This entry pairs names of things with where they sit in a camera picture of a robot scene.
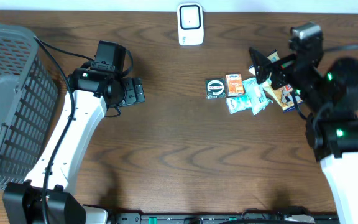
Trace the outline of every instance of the white backdrop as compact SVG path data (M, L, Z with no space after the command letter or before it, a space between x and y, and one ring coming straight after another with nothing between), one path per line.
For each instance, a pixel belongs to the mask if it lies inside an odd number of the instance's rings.
M0 0L0 9L176 11L178 0ZM198 0L206 12L358 13L356 0Z

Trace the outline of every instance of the laundry basket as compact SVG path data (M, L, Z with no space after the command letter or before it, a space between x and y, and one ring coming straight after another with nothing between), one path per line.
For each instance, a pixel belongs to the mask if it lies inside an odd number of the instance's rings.
M33 36L0 24L0 190L22 183L37 162L57 100Z

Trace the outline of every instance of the pile of items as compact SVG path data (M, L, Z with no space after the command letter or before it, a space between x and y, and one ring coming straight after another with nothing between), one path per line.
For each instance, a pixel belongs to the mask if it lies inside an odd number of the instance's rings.
M277 50L274 50L267 58L272 62L279 60ZM255 76L253 65L249 67L249 71ZM293 88L286 85L273 90L271 84L270 80L266 80L266 82L258 85L256 78L248 78L242 81L241 74L229 74L226 75L226 79L206 80L206 97L207 99L225 98L227 92L226 103L230 114L252 109L252 113L256 115L259 111L265 109L270 102L273 103L273 100L266 98L265 90L282 107L284 113L293 110L294 104L291 97ZM298 95L295 98L298 104L302 103L302 99Z

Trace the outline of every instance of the wooden tabletop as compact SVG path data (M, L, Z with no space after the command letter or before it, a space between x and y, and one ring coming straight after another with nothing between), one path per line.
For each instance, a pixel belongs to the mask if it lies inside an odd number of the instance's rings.
M289 54L292 26L308 21L324 46L358 42L358 15L204 13L199 46L178 43L173 12L0 11L0 22L25 26L62 49L92 56L99 40L118 42L134 57L146 102L104 118L93 134L78 177L76 199L144 213L233 213L302 205L335 211L333 196L305 139L305 122L277 104L256 116L229 114L224 99L207 100L206 78L247 71L248 48ZM82 58L53 52L66 74ZM340 56L324 56L325 72ZM45 61L54 73L52 64ZM7 222L0 192L0 222Z

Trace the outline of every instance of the white arm segment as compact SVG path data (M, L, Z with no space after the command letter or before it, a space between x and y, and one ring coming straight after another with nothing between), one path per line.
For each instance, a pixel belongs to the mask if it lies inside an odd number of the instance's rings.
M358 223L358 152L346 152L342 158L333 155L320 161L334 195L341 224Z
M75 119L59 147L52 166L52 174L49 176L48 189L55 185L62 185L64 192L75 194L78 170L92 134L99 122L106 114L106 103L103 97L97 98L92 92L75 90L74 101L76 106ZM55 130L34 168L25 177L31 180L31 186L42 187L44 182L44 170L55 149L56 143L66 126L71 112L71 102L68 93L65 97L62 114Z

